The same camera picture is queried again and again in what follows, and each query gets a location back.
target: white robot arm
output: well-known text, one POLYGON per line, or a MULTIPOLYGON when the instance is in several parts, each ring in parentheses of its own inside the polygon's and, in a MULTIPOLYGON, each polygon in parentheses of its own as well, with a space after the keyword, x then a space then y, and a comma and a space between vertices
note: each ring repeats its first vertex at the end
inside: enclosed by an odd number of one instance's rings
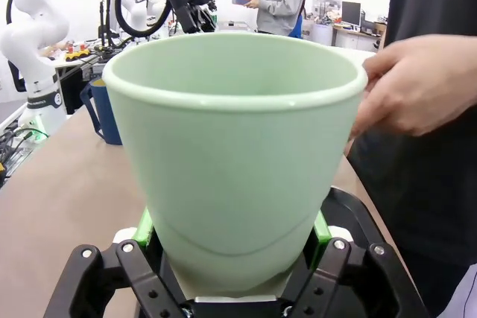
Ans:
MULTIPOLYGON (((19 125, 28 125, 52 134, 66 120, 66 112, 54 67, 48 63, 50 60, 39 56, 38 50, 64 39, 69 30, 69 23, 49 0, 14 1, 20 11, 31 17, 26 22, 9 24, 0 37, 0 51, 18 68, 25 79, 28 108, 20 117, 19 125)), ((131 1, 144 0, 127 0, 126 2, 132 6, 131 1)), ((168 0, 157 27, 148 31, 158 30, 171 9, 174 9, 177 14, 184 32, 214 31, 212 17, 207 10, 203 9, 205 4, 212 1, 168 0)), ((121 27, 124 25, 123 28, 126 31, 127 28, 131 29, 128 24, 122 24, 121 19, 118 21, 121 27)))

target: black pants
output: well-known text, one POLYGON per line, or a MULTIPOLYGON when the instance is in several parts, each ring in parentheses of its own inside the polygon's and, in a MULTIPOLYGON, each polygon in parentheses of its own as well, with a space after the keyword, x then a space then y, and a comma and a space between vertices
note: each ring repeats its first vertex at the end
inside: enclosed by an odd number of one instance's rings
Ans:
POLYGON ((399 248, 431 318, 446 309, 469 267, 445 264, 399 248))

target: black shirt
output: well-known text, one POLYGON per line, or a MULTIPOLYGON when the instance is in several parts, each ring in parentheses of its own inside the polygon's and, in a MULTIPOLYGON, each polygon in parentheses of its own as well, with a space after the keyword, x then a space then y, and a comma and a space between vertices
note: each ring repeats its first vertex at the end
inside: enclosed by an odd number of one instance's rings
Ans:
MULTIPOLYGON (((385 44, 424 34, 477 36, 477 0, 391 0, 385 44)), ((370 130, 349 159, 398 247, 477 263, 477 108, 421 137, 370 130)))

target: screw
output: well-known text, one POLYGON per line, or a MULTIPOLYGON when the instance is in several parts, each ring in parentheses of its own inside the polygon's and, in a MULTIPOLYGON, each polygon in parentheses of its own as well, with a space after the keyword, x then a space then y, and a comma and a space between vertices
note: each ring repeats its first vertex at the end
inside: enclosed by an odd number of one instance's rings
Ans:
POLYGON ((288 317, 291 311, 291 306, 289 305, 287 308, 283 310, 282 317, 288 317))
POLYGON ((383 247, 380 247, 380 246, 376 246, 374 248, 374 252, 377 254, 377 255, 384 255, 385 254, 385 249, 383 247))
POLYGON ((131 245, 131 244, 125 244, 123 247, 122 247, 122 250, 124 252, 131 252, 133 250, 134 246, 131 245))
POLYGON ((340 240, 337 240, 335 241, 335 243, 333 244, 333 246, 337 249, 344 249, 346 247, 346 245, 344 244, 343 241, 340 241, 340 240))
POLYGON ((182 308, 182 312, 184 312, 187 318, 192 318, 194 316, 188 308, 182 308))
POLYGON ((92 251, 90 249, 85 249, 81 255, 84 257, 84 258, 88 258, 92 255, 92 251))

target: light green plastic cup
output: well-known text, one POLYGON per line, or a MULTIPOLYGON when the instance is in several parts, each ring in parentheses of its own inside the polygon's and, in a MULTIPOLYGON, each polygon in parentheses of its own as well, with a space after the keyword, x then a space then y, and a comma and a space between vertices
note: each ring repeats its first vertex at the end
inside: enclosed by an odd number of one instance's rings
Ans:
POLYGON ((176 274, 211 296, 287 271, 340 162, 361 66, 312 42, 216 33, 127 50, 104 80, 176 274))

